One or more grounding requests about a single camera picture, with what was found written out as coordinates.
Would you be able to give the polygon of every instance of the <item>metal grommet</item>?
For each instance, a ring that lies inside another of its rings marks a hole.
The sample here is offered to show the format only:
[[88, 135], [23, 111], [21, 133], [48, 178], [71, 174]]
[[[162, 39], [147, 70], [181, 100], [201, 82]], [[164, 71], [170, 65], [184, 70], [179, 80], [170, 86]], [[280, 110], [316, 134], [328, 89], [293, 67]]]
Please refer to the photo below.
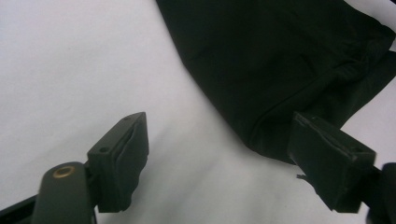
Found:
[[59, 168], [53, 173], [54, 178], [64, 178], [67, 177], [75, 172], [74, 166], [64, 166]]

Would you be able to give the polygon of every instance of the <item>black nylon material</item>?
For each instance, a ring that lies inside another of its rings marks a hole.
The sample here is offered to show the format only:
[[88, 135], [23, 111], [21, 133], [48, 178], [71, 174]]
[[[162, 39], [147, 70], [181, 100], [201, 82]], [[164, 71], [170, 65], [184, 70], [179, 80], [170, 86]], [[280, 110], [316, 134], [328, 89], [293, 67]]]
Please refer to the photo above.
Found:
[[396, 75], [395, 34], [342, 0], [157, 0], [195, 81], [243, 142], [287, 155], [293, 111], [341, 127]]

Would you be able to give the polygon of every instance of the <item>black cloth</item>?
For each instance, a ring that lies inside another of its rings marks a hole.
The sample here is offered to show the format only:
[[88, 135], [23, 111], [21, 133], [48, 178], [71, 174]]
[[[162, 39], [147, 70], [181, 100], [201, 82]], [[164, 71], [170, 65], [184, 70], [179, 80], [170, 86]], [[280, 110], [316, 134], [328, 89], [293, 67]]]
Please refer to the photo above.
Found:
[[242, 141], [287, 154], [293, 111], [337, 127], [396, 75], [394, 32], [342, 0], [157, 0], [182, 62]]

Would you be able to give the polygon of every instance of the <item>white background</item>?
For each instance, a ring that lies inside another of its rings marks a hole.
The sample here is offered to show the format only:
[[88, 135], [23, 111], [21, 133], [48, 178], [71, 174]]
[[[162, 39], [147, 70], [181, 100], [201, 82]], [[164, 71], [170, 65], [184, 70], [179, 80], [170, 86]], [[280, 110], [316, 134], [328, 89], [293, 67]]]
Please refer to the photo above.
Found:
[[[343, 128], [379, 167], [396, 161], [395, 94], [394, 80]], [[150, 154], [133, 205], [99, 223], [364, 223], [365, 206], [331, 212], [297, 167], [241, 144], [182, 66], [153, 0], [0, 1], [0, 209], [140, 111]]]

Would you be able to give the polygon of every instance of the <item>black bag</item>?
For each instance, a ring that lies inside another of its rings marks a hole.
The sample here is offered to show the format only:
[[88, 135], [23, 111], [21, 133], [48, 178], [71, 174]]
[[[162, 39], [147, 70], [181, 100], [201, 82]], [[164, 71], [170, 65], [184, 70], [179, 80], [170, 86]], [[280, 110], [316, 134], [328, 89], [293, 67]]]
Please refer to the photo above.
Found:
[[343, 0], [157, 0], [182, 62], [243, 142], [292, 163], [293, 111], [341, 127], [396, 75], [394, 32]]

